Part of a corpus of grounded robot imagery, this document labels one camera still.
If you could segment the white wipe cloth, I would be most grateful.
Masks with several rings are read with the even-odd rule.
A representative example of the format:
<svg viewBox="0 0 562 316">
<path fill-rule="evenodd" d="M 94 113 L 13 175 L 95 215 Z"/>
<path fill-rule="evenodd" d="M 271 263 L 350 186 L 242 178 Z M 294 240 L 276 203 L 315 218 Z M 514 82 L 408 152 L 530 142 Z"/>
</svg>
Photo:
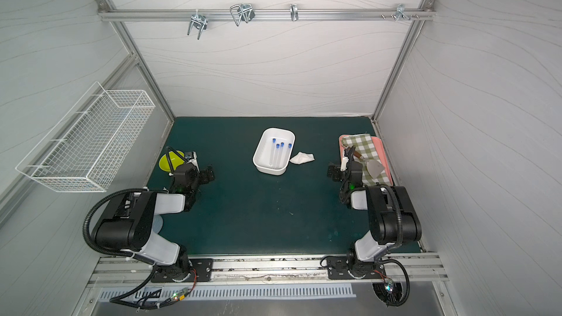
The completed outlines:
<svg viewBox="0 0 562 316">
<path fill-rule="evenodd" d="M 313 162 L 315 157 L 313 154 L 306 154 L 303 152 L 299 152 L 297 155 L 290 159 L 290 163 L 294 165 L 302 165 L 305 163 Z"/>
</svg>

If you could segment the test tube blue cap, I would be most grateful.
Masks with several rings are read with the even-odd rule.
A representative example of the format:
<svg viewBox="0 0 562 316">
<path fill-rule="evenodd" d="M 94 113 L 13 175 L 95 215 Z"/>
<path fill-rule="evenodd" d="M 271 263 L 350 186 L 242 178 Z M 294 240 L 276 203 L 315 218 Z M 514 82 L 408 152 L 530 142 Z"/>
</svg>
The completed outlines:
<svg viewBox="0 0 562 316">
<path fill-rule="evenodd" d="M 272 146 L 271 146 L 271 150 L 270 150 L 270 155 L 269 155 L 269 166 L 271 168 L 274 165 L 277 146 L 278 146 L 277 139 L 273 138 L 272 139 Z"/>
<path fill-rule="evenodd" d="M 289 143 L 288 146 L 285 149 L 285 153 L 284 153 L 283 158 L 282 158 L 282 165 L 284 167 L 286 167 L 289 163 L 289 159 L 291 157 L 291 152 L 292 152 L 292 144 Z"/>
<path fill-rule="evenodd" d="M 273 167 L 274 168 L 278 167 L 278 160 L 279 160 L 279 156 L 280 156 L 281 146 L 282 146 L 282 143 L 278 143 L 276 145 L 276 148 L 275 148 L 275 153 L 274 153 L 274 158 L 273 158 Z"/>
<path fill-rule="evenodd" d="M 282 142 L 278 145 L 278 154 L 277 154 L 277 161 L 276 161 L 276 166 L 278 168 L 282 168 L 282 156 L 283 156 L 284 149 L 285 149 L 285 143 Z"/>
</svg>

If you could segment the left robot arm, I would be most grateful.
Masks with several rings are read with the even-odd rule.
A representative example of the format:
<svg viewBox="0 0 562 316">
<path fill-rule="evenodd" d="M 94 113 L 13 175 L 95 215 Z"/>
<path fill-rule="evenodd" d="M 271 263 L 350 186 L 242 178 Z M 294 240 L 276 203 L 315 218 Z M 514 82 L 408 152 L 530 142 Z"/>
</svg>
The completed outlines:
<svg viewBox="0 0 562 316">
<path fill-rule="evenodd" d="M 191 210 L 199 187 L 215 180 L 214 170 L 209 166 L 201 171 L 187 162 L 172 177 L 169 192 L 132 188 L 104 197 L 86 215 L 83 239 L 98 253 L 150 265 L 153 283 L 209 282 L 213 260 L 189 257 L 185 246 L 163 238 L 154 225 L 156 217 Z"/>
</svg>

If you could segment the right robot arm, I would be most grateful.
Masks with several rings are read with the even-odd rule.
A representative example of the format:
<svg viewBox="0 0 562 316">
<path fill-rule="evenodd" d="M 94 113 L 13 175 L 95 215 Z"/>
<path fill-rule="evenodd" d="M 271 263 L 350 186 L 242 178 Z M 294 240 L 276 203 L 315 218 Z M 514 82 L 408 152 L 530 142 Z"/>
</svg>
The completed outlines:
<svg viewBox="0 0 562 316">
<path fill-rule="evenodd" d="M 373 284 L 377 298 L 388 307 L 408 301 L 411 282 L 405 266 L 389 254 L 404 244 L 417 242 L 422 227 L 405 187 L 363 182 L 363 164 L 351 146 L 342 153 L 339 166 L 330 165 L 328 176 L 342 183 L 340 202 L 349 209 L 366 211 L 369 229 L 348 249 L 346 256 L 327 255 L 320 267 L 329 279 L 377 279 Z"/>
</svg>

